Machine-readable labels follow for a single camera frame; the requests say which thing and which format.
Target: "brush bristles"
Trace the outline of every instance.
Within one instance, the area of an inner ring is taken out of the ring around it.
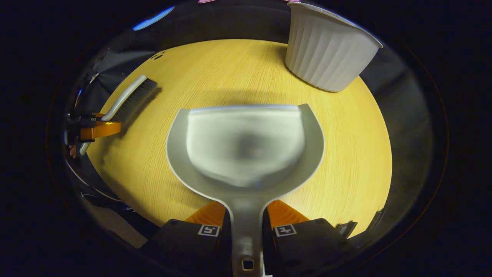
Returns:
[[[157,83],[146,79],[140,86],[133,91],[121,105],[111,121],[126,122],[128,119],[147,102],[147,98],[156,89]]]

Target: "dustpan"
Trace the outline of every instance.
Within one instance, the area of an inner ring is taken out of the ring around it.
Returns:
[[[176,177],[228,209],[236,277],[262,276],[263,211],[309,180],[323,153],[308,104],[180,109],[166,144]]]

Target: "yellow wood surface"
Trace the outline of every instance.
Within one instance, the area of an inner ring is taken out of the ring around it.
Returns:
[[[384,207],[390,188],[391,149],[381,112],[360,77],[339,93],[319,90],[287,69],[286,50],[277,42],[225,39],[167,49],[162,57],[147,60],[120,84],[101,113],[141,74],[161,91],[124,135],[91,144],[88,155],[97,172],[155,224],[184,220],[210,200],[182,185],[167,163],[166,137],[178,109],[308,103],[323,127],[325,156],[314,177],[281,200],[333,226],[356,221],[353,236],[364,231]]]

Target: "dustpan handle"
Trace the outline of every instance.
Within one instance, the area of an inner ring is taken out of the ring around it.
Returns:
[[[234,277],[263,276],[261,222],[265,206],[240,200],[229,205]]]

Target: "blue light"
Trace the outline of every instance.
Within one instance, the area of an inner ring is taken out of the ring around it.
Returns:
[[[137,26],[133,27],[133,30],[134,31],[138,31],[138,30],[141,30],[145,27],[148,27],[150,26],[151,24],[157,22],[159,19],[163,18],[164,16],[166,16],[169,12],[171,12],[172,10],[174,9],[174,6],[168,8],[168,9],[165,9],[163,10],[162,12],[160,12],[158,15],[154,16],[153,18],[149,19],[149,20],[144,20],[142,21],[141,23],[139,23]]]

